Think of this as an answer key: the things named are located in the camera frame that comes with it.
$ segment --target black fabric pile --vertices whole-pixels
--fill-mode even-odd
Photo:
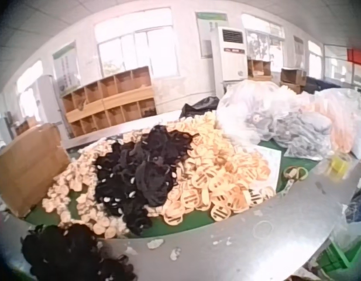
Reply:
[[[219,104],[219,98],[207,97],[198,101],[194,105],[184,104],[181,109],[179,118],[182,117],[195,117],[195,115],[204,115],[208,111],[216,110]]]
[[[137,276],[125,255],[104,259],[95,234],[86,226],[36,227],[22,240],[22,253],[38,281],[132,281]]]
[[[158,207],[166,202],[177,185],[176,164],[188,157],[193,137],[156,125],[137,143],[114,143],[111,153],[95,161],[97,202],[109,215],[124,215],[128,229],[140,235],[152,226],[144,205]]]

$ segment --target wooden shelf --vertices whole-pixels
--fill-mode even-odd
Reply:
[[[123,92],[118,95],[112,95],[111,97],[104,98],[104,105],[106,109],[118,107],[131,102],[147,100],[149,98],[154,99],[154,91],[152,87],[142,87],[136,90]]]
[[[84,131],[81,126],[81,121],[75,121],[75,122],[71,123],[70,125],[71,125],[71,129],[73,130],[75,137],[82,136],[84,134]]]
[[[147,67],[140,67],[132,70],[132,75],[136,89],[152,85],[152,82],[150,81],[149,70]]]
[[[132,91],[136,88],[132,78],[132,71],[126,71],[115,75],[118,93]]]
[[[122,108],[115,107],[107,110],[108,118],[112,126],[122,124],[126,122],[125,117],[123,116]]]
[[[101,81],[99,81],[99,86],[103,98],[109,97],[111,95],[116,95],[118,93],[118,89],[115,83],[115,76],[110,76],[102,79]]]
[[[73,95],[71,93],[65,95],[62,100],[65,112],[71,112],[72,110],[75,110]]]
[[[94,131],[97,131],[97,125],[94,121],[94,118],[92,116],[88,116],[86,118],[83,118],[80,120],[82,131],[84,133],[91,133]]]
[[[98,101],[102,98],[101,92],[98,88],[98,83],[92,83],[84,87],[87,95],[87,103]]]
[[[147,100],[139,101],[138,103],[141,110],[141,116],[143,118],[157,115],[156,104],[154,103],[153,98],[148,98]]]
[[[94,120],[99,130],[110,127],[110,122],[105,111],[94,114]]]
[[[72,93],[75,109],[82,110],[83,106],[87,103],[87,96],[85,95],[84,88],[77,89]]]
[[[149,68],[105,77],[62,97],[74,136],[156,115]]]
[[[104,110],[104,103],[102,100],[98,100],[90,104],[85,104],[83,107],[79,107],[79,109],[75,109],[69,113],[66,113],[66,118],[69,122],[74,122]]]
[[[133,121],[142,118],[137,102],[123,105],[122,111],[126,121]]]

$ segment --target beige foam pad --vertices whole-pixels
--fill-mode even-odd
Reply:
[[[225,206],[215,205],[212,207],[210,215],[215,221],[222,221],[229,218],[231,210]]]

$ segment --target brown cardboard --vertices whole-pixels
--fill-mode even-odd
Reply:
[[[253,81],[271,81],[272,76],[248,76],[248,79]]]
[[[305,86],[306,84],[307,84],[307,72],[305,70],[303,70],[301,81],[300,81],[300,86]]]
[[[248,75],[261,76],[264,74],[263,61],[261,60],[248,60]]]
[[[270,61],[263,61],[263,75],[271,76],[271,62]]]
[[[280,73],[280,81],[297,85],[305,85],[306,71],[297,68],[282,68]]]
[[[52,124],[32,127],[0,153],[0,195],[17,217],[24,217],[47,193],[53,177],[70,160]]]
[[[287,86],[289,89],[294,91],[296,94],[302,93],[302,86],[300,86],[300,85],[296,85],[296,84],[292,84],[292,83],[285,83],[285,82],[280,82],[280,85]]]

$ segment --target white wall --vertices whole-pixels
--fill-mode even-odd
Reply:
[[[15,83],[18,77],[38,59],[43,62],[44,74],[53,75],[52,55],[65,45],[76,41],[78,64],[82,85],[102,78],[98,59],[98,49],[94,37],[94,25],[106,19],[144,9],[170,7],[173,13],[174,31],[177,38],[177,58],[179,76],[154,81],[156,87],[156,104],[158,112],[180,109],[185,102],[190,104],[214,94],[214,71],[212,59],[202,59],[198,38],[196,12],[227,13],[231,27],[242,29],[241,15],[251,15],[267,19],[284,28],[286,42],[284,45],[284,66],[294,67],[293,35],[302,38],[305,49],[307,41],[323,46],[295,25],[260,9],[232,1],[206,0],[141,0],[122,4],[93,14],[72,25],[49,40],[36,51],[12,76],[0,97],[0,111],[11,111],[20,115]]]

